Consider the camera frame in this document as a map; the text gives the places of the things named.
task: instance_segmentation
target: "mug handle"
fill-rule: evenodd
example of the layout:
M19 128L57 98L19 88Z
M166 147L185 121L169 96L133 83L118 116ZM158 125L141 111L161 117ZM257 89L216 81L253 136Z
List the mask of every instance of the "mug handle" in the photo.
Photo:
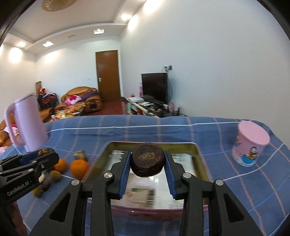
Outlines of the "mug handle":
M15 115L15 104L11 104L9 107L7 107L5 109L5 112L4 112L4 117L5 117L5 123L6 123L6 126L7 126L7 129L8 129L8 133L9 133L9 137L10 137L10 140L12 141L12 143L16 146L24 146L25 143L23 140L16 140L15 139L15 136L14 136L14 133L13 133L13 130L11 128L11 121L10 121L10 115L13 114Z

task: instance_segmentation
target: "pink cup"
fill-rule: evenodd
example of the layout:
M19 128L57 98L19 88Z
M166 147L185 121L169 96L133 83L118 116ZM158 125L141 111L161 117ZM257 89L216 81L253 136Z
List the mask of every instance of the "pink cup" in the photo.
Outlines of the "pink cup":
M261 126L251 121L241 121L238 128L233 158L242 166L252 166L270 142L270 136Z

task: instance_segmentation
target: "silver screw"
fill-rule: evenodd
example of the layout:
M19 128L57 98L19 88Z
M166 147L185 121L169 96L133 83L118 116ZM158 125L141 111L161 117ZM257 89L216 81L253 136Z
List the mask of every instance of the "silver screw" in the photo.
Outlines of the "silver screw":
M183 176L184 178L189 179L189 178L191 177L191 173L185 172L185 173L182 174L182 176Z
M111 172L106 172L104 174L104 177L107 178L107 179L111 178L112 176L113 176L113 174Z
M76 185L78 185L79 184L79 180L78 179L74 179L73 181L72 181L72 185L73 186L76 186Z
M224 182L221 180L221 179L217 179L215 181L215 183L218 185L218 186L222 186L224 184Z

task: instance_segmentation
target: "red floor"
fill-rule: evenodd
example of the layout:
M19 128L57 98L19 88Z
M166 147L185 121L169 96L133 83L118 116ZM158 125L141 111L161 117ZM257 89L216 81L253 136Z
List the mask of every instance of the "red floor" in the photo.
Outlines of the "red floor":
M122 100L105 102L102 104L102 109L100 111L87 115L128 115L127 104Z

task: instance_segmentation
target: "white wall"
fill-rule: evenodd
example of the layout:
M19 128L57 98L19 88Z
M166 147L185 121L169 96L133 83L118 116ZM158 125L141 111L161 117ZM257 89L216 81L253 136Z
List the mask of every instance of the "white wall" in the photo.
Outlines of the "white wall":
M35 55L8 44L0 47L0 122L15 100L35 92Z
M163 0L137 17L121 36L124 96L172 65L182 112L255 119L290 148L290 41L257 0Z
M56 93L59 99L68 90L78 86L98 88L95 53L109 50L118 50L120 61L119 37L79 40L38 54L37 81L42 81L42 87ZM120 64L119 70L122 94Z

